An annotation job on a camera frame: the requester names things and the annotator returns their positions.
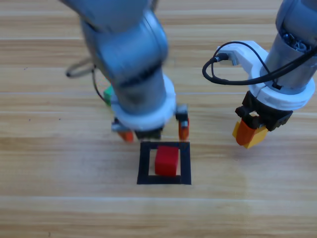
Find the black square frame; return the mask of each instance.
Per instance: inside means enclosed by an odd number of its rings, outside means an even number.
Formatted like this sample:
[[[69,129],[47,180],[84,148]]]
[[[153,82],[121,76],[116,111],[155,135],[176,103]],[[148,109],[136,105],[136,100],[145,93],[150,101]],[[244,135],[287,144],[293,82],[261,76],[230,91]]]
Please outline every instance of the black square frame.
[[[150,150],[159,146],[178,147],[180,150],[180,175],[175,177],[149,175]],[[189,142],[141,142],[137,184],[192,184]]]

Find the wooden floor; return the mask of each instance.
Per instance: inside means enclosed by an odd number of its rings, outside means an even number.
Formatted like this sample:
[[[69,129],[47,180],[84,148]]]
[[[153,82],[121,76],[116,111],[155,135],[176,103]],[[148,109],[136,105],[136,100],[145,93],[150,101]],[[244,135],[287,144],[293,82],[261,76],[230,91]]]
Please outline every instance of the wooden floor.
[[[246,150],[231,133],[247,87],[201,74],[231,40],[270,49],[281,0],[161,0],[164,70],[191,118],[192,183],[136,185],[140,144],[111,133],[76,15],[57,0],[0,0],[1,238],[316,238],[317,97]],[[221,77],[246,78],[240,68]],[[99,75],[101,87],[108,84]],[[164,140],[177,139],[174,120]]]

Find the red cube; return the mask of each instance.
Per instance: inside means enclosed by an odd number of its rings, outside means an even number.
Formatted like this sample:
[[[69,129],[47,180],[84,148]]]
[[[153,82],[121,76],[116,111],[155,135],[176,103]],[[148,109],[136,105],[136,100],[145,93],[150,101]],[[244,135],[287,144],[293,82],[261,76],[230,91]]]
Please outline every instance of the red cube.
[[[178,147],[158,146],[155,157],[155,174],[175,177],[178,165]]]

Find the green block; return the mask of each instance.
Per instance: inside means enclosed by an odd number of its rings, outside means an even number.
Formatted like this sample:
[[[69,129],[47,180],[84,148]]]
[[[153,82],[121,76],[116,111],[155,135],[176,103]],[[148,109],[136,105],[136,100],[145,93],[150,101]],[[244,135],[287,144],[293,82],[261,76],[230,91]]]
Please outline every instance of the green block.
[[[111,107],[111,96],[113,94],[113,88],[112,86],[108,87],[106,90],[104,90],[104,99],[106,101],[106,104]]]

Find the robotic arm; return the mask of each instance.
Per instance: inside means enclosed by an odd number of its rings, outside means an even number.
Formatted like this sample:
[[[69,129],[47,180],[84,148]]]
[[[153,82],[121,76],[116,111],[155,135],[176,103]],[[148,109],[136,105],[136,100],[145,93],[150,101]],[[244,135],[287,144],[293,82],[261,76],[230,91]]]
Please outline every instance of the robotic arm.
[[[126,141],[160,139],[176,116],[183,139],[186,106],[177,106],[171,80],[163,74],[168,56],[164,30],[154,14],[157,0],[60,0],[80,16],[92,61],[110,81],[115,113],[112,130]]]
[[[248,85],[236,109],[241,118],[233,136],[250,148],[268,131],[287,123],[293,111],[306,105],[315,92],[312,76],[317,70],[317,1],[284,0],[276,18],[278,33],[267,53],[257,43],[229,42],[218,48],[204,68],[204,77],[217,84]],[[249,80],[228,81],[214,75],[215,62],[241,64]],[[212,77],[206,72],[211,65]]]

